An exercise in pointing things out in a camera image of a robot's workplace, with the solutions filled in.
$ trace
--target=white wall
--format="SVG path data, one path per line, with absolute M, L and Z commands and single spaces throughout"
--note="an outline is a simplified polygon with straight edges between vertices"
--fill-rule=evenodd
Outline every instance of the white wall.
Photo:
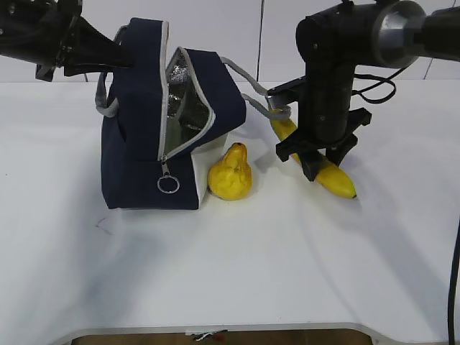
M 373 0 L 356 0 L 358 4 Z M 264 21 L 260 32 L 261 5 Z M 308 14 L 338 4 L 340 0 L 84 0 L 83 16 L 103 34 L 112 38 L 132 17 L 170 22 L 169 56 L 181 45 L 216 51 L 257 74 L 259 34 L 261 52 L 259 79 L 288 81 L 304 74 L 304 64 L 295 45 L 295 28 Z M 417 0 L 431 13 L 454 5 L 454 0 Z M 359 68 L 377 75 L 392 71 Z M 419 59 L 401 78 L 460 78 L 460 63 Z M 89 75 L 91 81 L 97 75 Z M 58 70 L 56 81 L 83 81 L 83 76 L 64 78 Z M 0 56 L 0 82 L 35 80 L 35 66 Z

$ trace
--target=yellow pear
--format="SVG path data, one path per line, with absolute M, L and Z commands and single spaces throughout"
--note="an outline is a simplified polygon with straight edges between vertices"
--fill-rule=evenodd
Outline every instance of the yellow pear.
M 252 169 L 247 162 L 247 148 L 237 142 L 209 171 L 208 185 L 211 192 L 224 200 L 240 200 L 249 195 L 252 188 Z

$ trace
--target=zipper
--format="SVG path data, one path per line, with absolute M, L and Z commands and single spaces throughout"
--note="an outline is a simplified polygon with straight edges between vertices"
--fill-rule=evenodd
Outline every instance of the zipper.
M 162 24 L 162 41 L 160 48 L 160 80 L 163 90 L 161 120 L 160 120 L 160 143 L 158 145 L 158 160 L 162 159 L 165 155 L 165 144 L 166 144 L 166 126 L 167 126 L 167 108 L 170 89 L 166 79 L 166 49 L 167 40 L 169 38 L 169 23 L 163 22 Z
M 195 88 L 195 91 L 198 94 L 198 97 L 199 97 L 200 101 L 208 109 L 208 111 L 209 111 L 209 119 L 208 119 L 208 122 L 206 123 L 206 125 L 204 126 L 204 128 L 200 131 L 200 133 L 198 135 L 196 135 L 194 138 L 192 138 L 188 142 L 183 143 L 179 147 L 176 147 L 171 152 L 165 152 L 166 126 L 167 126 L 167 123 L 166 123 L 166 121 L 167 121 L 167 105 L 168 105 L 167 104 L 167 99 L 169 97 L 169 88 L 168 88 L 167 83 L 166 83 L 166 89 L 163 92 L 163 94 L 166 95 L 166 99 L 163 100 L 164 102 L 166 102 L 166 107 L 163 108 L 163 112 L 162 112 L 162 123 L 161 123 L 161 130 L 160 130 L 160 145 L 159 145 L 159 149 L 158 149 L 158 160 L 159 161 L 161 161 L 163 159 L 163 157 L 167 157 L 168 160 L 171 159 L 172 157 L 176 156 L 177 154 L 179 154 L 180 152 L 185 150 L 187 147 L 193 145 L 198 140 L 203 138 L 206 135 L 206 133 L 208 133 L 209 129 L 214 125 L 214 122 L 216 120 L 216 114 L 214 113 L 213 109 L 211 108 L 211 105 L 209 104 L 208 100 L 204 96 L 204 92 L 200 87 L 198 79 L 196 78 L 195 69 L 193 68 L 192 61 L 190 59 L 190 56 L 187 53 L 187 50 L 185 50 L 184 48 L 179 47 L 178 51 L 176 52 L 175 57 L 173 59 L 177 60 L 179 54 L 182 54 L 183 57 L 185 58 L 185 61 L 187 62 L 187 66 L 190 69 L 190 77 L 192 78 L 193 87 Z
M 167 155 L 164 155 L 161 158 L 161 170 L 163 171 L 163 176 L 158 179 L 157 187 L 160 190 L 160 192 L 163 194 L 176 194 L 180 189 L 180 181 L 177 177 L 171 175 L 170 168 L 167 166 L 167 160 L 168 160 Z M 162 186 L 162 183 L 165 182 L 166 180 L 172 180 L 175 183 L 175 187 L 171 190 L 166 190 Z

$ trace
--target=gray zipper trim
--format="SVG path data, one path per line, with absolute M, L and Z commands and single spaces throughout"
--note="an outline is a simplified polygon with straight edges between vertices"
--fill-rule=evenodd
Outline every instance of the gray zipper trim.
M 190 55 L 188 54 L 186 49 L 184 49 L 182 47 L 178 48 L 178 50 L 175 53 L 174 58 L 172 59 L 172 62 L 170 64 L 170 66 L 168 66 L 168 70 L 171 68 L 171 66 L 174 66 L 174 62 L 177 60 L 179 53 L 181 53 L 184 56 L 185 61 L 187 62 L 187 66 L 190 69 L 190 76 L 191 76 L 192 81 L 193 81 L 193 86 L 195 87 L 196 93 L 198 94 L 198 97 L 200 98 L 200 101 L 202 101 L 203 104 L 205 105 L 205 107 L 208 108 L 209 119 L 208 119 L 208 122 L 206 123 L 206 125 L 204 126 L 204 128 L 201 130 L 200 134 L 198 134 L 196 137 L 192 138 L 188 142 L 185 142 L 184 144 L 180 145 L 179 147 L 176 147 L 173 151 L 168 152 L 165 155 L 159 156 L 158 160 L 161 160 L 161 158 L 164 157 L 164 156 L 166 156 L 168 159 L 170 159 L 171 157 L 174 157 L 175 155 L 181 153 L 183 150 L 187 149 L 189 146 L 191 146 L 194 143 L 196 143 L 198 140 L 203 138 L 206 135 L 206 133 L 209 132 L 209 129 L 211 129 L 211 127 L 214 125 L 214 122 L 216 121 L 216 113 L 211 108 L 211 105 L 209 105 L 208 100 L 204 96 L 204 92 L 201 89 L 200 83 L 198 82 L 198 78 L 196 76 L 195 68 L 193 68 L 192 61 L 190 59 Z M 165 119 L 167 118 L 167 106 L 166 106 L 166 112 L 164 114 L 162 114 L 162 120 L 163 120 L 163 117 Z M 163 138 L 163 146 L 162 146 L 163 150 L 165 149 L 165 141 L 166 141 L 166 138 Z
M 169 38 L 169 27 L 170 23 L 162 23 L 162 35 L 161 35 L 161 48 L 160 48 L 160 80 L 163 90 L 162 110 L 161 110 L 161 122 L 160 122 L 160 144 L 158 146 L 158 160 L 160 161 L 164 156 L 165 143 L 166 143 L 166 125 L 167 125 L 167 105 L 169 99 L 169 87 L 166 79 L 166 49 L 167 40 Z

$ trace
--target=silver insulated lining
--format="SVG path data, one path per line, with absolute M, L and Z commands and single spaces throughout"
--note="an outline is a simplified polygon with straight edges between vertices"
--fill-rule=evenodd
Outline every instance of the silver insulated lining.
M 167 69 L 169 88 L 165 154 L 192 140 L 206 126 L 209 109 L 196 93 L 182 52 L 173 58 L 173 64 Z

